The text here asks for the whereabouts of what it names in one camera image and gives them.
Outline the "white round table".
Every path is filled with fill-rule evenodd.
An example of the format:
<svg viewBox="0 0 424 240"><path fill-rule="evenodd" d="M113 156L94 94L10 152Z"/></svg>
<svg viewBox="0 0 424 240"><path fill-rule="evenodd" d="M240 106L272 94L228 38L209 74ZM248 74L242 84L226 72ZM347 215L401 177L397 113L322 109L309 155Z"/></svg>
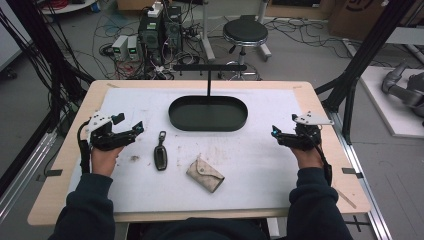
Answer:
<svg viewBox="0 0 424 240"><path fill-rule="evenodd" d="M46 0L42 3L41 11L43 14L54 15L85 8L89 8L92 12L101 10L98 0Z"/></svg>

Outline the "white floor board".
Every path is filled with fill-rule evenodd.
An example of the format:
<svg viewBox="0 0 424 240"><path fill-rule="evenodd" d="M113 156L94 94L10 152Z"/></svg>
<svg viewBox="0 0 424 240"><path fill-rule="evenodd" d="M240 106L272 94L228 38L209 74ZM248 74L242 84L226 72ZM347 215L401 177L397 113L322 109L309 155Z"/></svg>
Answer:
<svg viewBox="0 0 424 240"><path fill-rule="evenodd" d="M383 79L390 71L392 68L369 66L361 76L361 83L392 136L424 139L424 118L381 90Z"/></svg>

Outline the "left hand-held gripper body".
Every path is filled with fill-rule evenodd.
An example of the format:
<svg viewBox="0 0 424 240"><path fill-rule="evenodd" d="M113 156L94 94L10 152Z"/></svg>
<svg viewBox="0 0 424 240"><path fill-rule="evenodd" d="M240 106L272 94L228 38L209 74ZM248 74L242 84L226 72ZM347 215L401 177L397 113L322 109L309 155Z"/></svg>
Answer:
<svg viewBox="0 0 424 240"><path fill-rule="evenodd" d="M86 128L89 143L99 150L109 151L134 142L134 137L129 134L129 131L114 133L113 125L111 116L96 111L88 121Z"/></svg>

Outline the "black car key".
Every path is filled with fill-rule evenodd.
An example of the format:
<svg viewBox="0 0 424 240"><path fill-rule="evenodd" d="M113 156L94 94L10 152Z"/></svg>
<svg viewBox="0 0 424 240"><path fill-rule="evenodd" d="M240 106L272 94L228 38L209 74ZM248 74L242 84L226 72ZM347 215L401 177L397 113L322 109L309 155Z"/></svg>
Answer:
<svg viewBox="0 0 424 240"><path fill-rule="evenodd" d="M167 150L163 145L165 138L166 132L161 131L158 137L158 145L154 148L154 163L158 171L164 171L168 164Z"/></svg>

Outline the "black metal frame post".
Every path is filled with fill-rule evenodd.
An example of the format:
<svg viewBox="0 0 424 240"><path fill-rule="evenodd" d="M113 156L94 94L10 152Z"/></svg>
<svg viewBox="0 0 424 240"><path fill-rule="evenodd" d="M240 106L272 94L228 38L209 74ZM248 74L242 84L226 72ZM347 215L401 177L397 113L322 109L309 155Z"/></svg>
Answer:
<svg viewBox="0 0 424 240"><path fill-rule="evenodd" d="M337 113L341 103L345 102L341 133L349 145L352 144L351 123L357 83L415 2L416 0L389 0L346 69L334 80L315 89L317 95L330 90L329 96L322 101L324 109L330 113Z"/></svg>

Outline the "white table mat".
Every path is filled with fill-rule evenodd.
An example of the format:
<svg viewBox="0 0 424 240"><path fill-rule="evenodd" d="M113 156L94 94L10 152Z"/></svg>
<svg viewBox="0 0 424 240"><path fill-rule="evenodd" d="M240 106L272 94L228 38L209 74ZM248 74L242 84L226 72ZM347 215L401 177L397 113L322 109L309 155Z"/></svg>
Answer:
<svg viewBox="0 0 424 240"><path fill-rule="evenodd" d="M113 172L109 197L117 213L182 212L286 208L297 179L297 162L291 151L272 137L272 126L291 133L292 114L299 113L291 90L221 89L248 108L245 125L233 132L188 132L169 121L168 108L185 89L114 88L107 91L100 111L125 114L114 126L122 132L142 121L144 132L125 147ZM154 148L161 131L168 164L158 171ZM210 193L186 174L202 158L224 177Z"/></svg>

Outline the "cardboard box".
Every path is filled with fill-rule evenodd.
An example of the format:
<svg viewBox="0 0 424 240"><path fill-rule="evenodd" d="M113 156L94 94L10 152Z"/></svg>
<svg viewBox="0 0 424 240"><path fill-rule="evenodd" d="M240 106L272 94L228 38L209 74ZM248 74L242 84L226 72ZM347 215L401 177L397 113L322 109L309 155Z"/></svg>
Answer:
<svg viewBox="0 0 424 240"><path fill-rule="evenodd" d="M364 40L391 0L335 0L328 20L332 36Z"/></svg>

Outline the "black round stool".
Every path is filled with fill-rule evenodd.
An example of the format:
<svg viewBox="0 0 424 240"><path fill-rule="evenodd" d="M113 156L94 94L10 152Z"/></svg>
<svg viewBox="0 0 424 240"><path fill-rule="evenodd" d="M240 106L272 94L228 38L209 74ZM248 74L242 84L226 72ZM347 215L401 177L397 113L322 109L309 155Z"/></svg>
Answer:
<svg viewBox="0 0 424 240"><path fill-rule="evenodd" d="M255 20L255 17L243 16L239 19L227 22L223 27L223 37L226 41L232 44L229 50L232 53L236 47L241 50L236 61L228 62L228 65L245 65L252 69L252 72L246 70L236 70L233 72L233 79L245 80L247 77L252 77L254 80L260 79L258 70L245 62L246 47L260 47L261 44L266 43L268 39L268 30L266 27Z"/></svg>

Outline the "white table leg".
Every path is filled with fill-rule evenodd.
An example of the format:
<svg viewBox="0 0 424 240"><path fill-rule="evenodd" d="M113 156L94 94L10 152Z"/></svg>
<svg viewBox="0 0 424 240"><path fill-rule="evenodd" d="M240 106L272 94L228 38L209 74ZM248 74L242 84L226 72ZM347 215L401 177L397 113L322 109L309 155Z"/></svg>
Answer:
<svg viewBox="0 0 424 240"><path fill-rule="evenodd" d="M266 13L268 1L269 0L260 0L260 5L259 5L259 10L258 10L258 15L257 15L257 21L261 24L264 23L264 18L265 18L265 13ZM272 56L272 53L269 50L266 43L263 43L263 44L260 45L260 50L264 55L264 60L268 61L268 59Z"/></svg>
<svg viewBox="0 0 424 240"><path fill-rule="evenodd" d="M202 31L200 32L200 37L208 61L213 62L215 54L208 37L208 3L208 0L202 0Z"/></svg>

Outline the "grey bench power supply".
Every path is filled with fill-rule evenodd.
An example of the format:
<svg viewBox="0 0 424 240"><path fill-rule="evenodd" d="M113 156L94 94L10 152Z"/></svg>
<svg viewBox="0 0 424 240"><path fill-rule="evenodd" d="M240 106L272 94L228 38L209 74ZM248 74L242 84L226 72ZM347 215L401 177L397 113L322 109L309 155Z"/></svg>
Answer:
<svg viewBox="0 0 424 240"><path fill-rule="evenodd" d="M127 42L128 56L131 61L139 60L139 46L136 36L129 36Z"/></svg>
<svg viewBox="0 0 424 240"><path fill-rule="evenodd" d="M128 37L119 36L112 44L112 50L117 61L125 61L128 57Z"/></svg>

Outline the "white power strip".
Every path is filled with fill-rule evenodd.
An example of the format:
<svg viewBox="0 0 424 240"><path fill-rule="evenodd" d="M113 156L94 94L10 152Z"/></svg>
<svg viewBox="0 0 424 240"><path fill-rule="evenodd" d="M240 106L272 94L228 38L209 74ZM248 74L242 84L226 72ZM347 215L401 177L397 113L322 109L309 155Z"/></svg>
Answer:
<svg viewBox="0 0 424 240"><path fill-rule="evenodd" d="M158 18L163 9L163 3L161 1L155 1L154 4L149 8L147 15L152 18Z"/></svg>

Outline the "person's torso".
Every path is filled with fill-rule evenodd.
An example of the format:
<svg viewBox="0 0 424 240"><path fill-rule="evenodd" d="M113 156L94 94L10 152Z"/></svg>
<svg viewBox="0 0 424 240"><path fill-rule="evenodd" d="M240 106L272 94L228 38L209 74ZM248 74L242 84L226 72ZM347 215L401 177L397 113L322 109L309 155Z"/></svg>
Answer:
<svg viewBox="0 0 424 240"><path fill-rule="evenodd" d="M255 220L189 218L149 224L140 240L268 240Z"/></svg>

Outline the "aluminium rail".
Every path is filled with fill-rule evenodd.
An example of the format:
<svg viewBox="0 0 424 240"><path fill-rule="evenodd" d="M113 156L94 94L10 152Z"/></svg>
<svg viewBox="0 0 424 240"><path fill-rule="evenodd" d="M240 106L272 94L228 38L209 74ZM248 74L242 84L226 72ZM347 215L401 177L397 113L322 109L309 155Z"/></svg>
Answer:
<svg viewBox="0 0 424 240"><path fill-rule="evenodd" d="M335 133L342 145L342 148L347 155L352 168L355 171L355 175L359 180L359 184L364 190L364 194L370 204L370 211L367 213L368 220L371 224L373 232L377 240L393 240L388 226L384 220L384 217L379 209L378 203L372 193L371 187L367 181L366 175L362 169L360 160L355 152L352 145L348 143L342 134L342 120L338 113L329 113L329 118L334 121Z"/></svg>
<svg viewBox="0 0 424 240"><path fill-rule="evenodd" d="M25 159L23 167L18 171L17 176L12 180L4 195L0 197L0 225L7 218L30 180L51 151L57 136L56 130L43 135L30 155Z"/></svg>

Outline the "person's left hand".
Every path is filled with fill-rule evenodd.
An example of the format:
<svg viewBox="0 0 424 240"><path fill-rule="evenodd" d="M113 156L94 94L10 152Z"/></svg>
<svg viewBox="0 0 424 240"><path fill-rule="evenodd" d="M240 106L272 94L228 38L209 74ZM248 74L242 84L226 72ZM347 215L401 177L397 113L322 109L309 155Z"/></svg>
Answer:
<svg viewBox="0 0 424 240"><path fill-rule="evenodd" d="M110 177L114 171L116 159L122 150L123 147L109 151L93 148L91 150L92 172L94 174Z"/></svg>

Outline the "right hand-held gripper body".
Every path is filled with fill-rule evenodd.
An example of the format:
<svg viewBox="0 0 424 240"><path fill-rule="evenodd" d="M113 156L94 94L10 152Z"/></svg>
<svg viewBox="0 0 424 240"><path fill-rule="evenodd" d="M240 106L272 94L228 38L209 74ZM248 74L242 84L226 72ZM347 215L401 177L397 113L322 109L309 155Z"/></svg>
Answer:
<svg viewBox="0 0 424 240"><path fill-rule="evenodd" d="M298 115L298 119L295 123L295 133L282 133L282 136L279 137L279 144L303 151L311 150L321 143L321 127L323 125L334 124L334 122L327 117L311 111Z"/></svg>

